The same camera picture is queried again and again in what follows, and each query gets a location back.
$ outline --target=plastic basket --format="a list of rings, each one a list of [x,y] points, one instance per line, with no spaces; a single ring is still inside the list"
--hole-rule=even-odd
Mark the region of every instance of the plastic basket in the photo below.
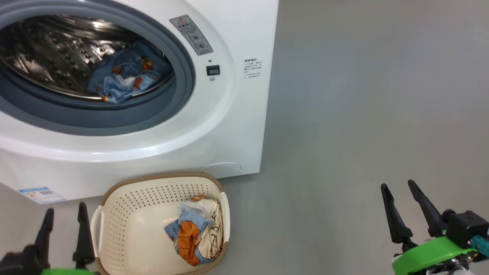
[[[178,218],[182,201],[200,194],[220,203],[224,240],[214,262],[193,267],[175,252],[163,228]],[[90,226],[96,262],[103,275],[204,274],[226,253],[231,226],[229,204],[222,186],[209,175],[173,173],[125,181],[107,191],[101,204]]]

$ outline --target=floor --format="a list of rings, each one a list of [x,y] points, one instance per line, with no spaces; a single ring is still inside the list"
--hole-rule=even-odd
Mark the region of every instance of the floor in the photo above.
[[[231,240],[215,275],[393,274],[380,184],[429,238],[408,179],[440,211],[489,219],[489,2],[282,0],[262,171],[222,179]],[[99,198],[84,200],[93,212]],[[77,201],[53,205],[53,266],[72,267]],[[0,186],[0,252],[47,206]],[[487,274],[489,263],[473,265]]]

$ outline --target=washing machine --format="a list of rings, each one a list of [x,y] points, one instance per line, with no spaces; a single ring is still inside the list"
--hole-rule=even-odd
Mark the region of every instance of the washing machine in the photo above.
[[[0,0],[0,182],[43,204],[154,173],[259,172],[277,9],[278,0]],[[112,57],[137,43],[157,56],[139,52],[138,73],[165,69],[135,89],[143,78],[123,85]]]

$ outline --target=basket handle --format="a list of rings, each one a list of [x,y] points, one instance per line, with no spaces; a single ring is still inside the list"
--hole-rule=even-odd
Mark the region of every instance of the basket handle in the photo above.
[[[95,227],[97,226],[98,217],[102,215],[102,219],[100,219],[100,234],[98,238],[98,245],[95,243]],[[92,220],[90,221],[90,232],[92,235],[92,244],[93,244],[93,252],[95,253],[95,257],[98,258],[98,254],[102,250],[102,236],[103,236],[103,228],[104,228],[104,213],[102,212],[102,206],[99,206],[95,212],[93,213]]]
[[[221,199],[222,199],[222,204],[223,204],[223,211],[222,213],[224,214],[224,242],[229,241],[229,236],[231,234],[231,213],[229,212],[229,202],[227,201],[227,195],[224,192],[221,192]]]

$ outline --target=clothes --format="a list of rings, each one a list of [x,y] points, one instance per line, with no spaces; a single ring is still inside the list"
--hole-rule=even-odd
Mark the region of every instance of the clothes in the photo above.
[[[183,202],[178,212],[178,219],[165,226],[175,251],[193,266],[214,261],[222,249],[219,203],[199,195]]]
[[[105,57],[97,64],[87,83],[87,91],[98,93],[104,101],[120,103],[138,94],[172,66],[163,53],[148,41],[136,41],[132,47]]]

